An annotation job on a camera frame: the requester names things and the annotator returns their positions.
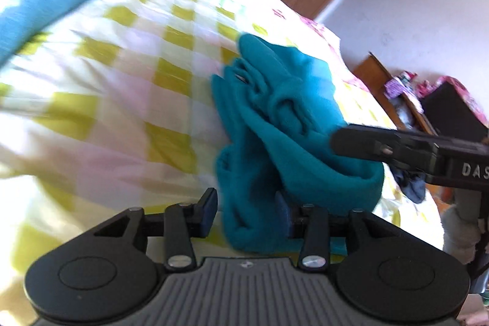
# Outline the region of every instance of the gray ribbed panel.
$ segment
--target gray ribbed panel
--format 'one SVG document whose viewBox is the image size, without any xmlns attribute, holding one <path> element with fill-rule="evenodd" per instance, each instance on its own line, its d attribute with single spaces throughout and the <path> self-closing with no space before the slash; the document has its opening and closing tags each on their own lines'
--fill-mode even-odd
<svg viewBox="0 0 489 326">
<path fill-rule="evenodd" d="M 245 262 L 253 266 L 243 267 Z M 374 326 L 329 280 L 296 270 L 287 258 L 208 258 L 170 275 L 142 310 L 110 326 Z M 438 326 L 456 326 L 446 320 Z M 53 326 L 41 320 L 36 326 Z"/>
</svg>

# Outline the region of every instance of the white wall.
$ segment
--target white wall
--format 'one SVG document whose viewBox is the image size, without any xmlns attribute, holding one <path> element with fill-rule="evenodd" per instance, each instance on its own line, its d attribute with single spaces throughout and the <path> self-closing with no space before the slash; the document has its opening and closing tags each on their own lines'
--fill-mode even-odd
<svg viewBox="0 0 489 326">
<path fill-rule="evenodd" d="M 489 113 L 489 0 L 342 0 L 322 16 L 349 67 L 373 52 L 392 72 L 458 78 Z"/>
</svg>

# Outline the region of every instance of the bedspread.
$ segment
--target bedspread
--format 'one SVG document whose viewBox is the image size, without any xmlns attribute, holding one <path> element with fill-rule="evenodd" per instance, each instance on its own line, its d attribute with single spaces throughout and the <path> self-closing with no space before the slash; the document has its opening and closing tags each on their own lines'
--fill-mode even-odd
<svg viewBox="0 0 489 326">
<path fill-rule="evenodd" d="M 237 55 L 241 32 L 323 59 L 347 122 L 394 128 L 344 65 L 339 39 L 279 0 L 91 1 L 0 71 L 0 324 L 32 320 L 21 284 L 43 253 L 130 206 L 154 213 L 219 188 L 227 137 L 209 78 Z M 384 168 L 374 213 L 441 248 L 431 196 L 413 204 Z M 199 256 L 242 255 L 220 214 L 194 243 Z"/>
</svg>

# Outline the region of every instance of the checkered bedspread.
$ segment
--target checkered bedspread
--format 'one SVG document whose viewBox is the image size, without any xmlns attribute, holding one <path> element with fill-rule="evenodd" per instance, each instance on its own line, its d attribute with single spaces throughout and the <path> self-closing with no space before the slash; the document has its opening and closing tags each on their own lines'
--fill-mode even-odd
<svg viewBox="0 0 489 326">
<path fill-rule="evenodd" d="M 28 322 L 23 274 L 62 242 L 127 207 L 154 213 L 218 188 L 214 161 L 227 137 L 209 77 L 236 57 L 241 32 L 324 59 L 346 121 L 394 127 L 344 66 L 338 38 L 278 0 L 89 2 L 0 72 L 0 311 Z M 388 169 L 375 211 L 443 242 L 432 199 L 412 204 Z M 219 216 L 195 246 L 236 254 Z"/>
</svg>

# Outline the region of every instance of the black round pad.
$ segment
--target black round pad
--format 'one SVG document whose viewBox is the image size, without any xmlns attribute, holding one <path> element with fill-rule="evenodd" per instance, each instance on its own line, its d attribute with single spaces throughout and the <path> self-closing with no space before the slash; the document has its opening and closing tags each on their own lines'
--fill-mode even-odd
<svg viewBox="0 0 489 326">
<path fill-rule="evenodd" d="M 374 240 L 343 260 L 339 291 L 359 310 L 386 322 L 419 324 L 456 314 L 469 275 L 456 259 L 416 240 Z"/>
<path fill-rule="evenodd" d="M 117 275 L 117 268 L 101 257 L 77 258 L 63 265 L 59 277 L 68 288 L 93 290 L 110 283 Z"/>
<path fill-rule="evenodd" d="M 120 239 L 97 237 L 74 239 L 38 259 L 25 276 L 25 291 L 43 317 L 100 323 L 142 305 L 157 282 L 144 253 Z"/>
</svg>

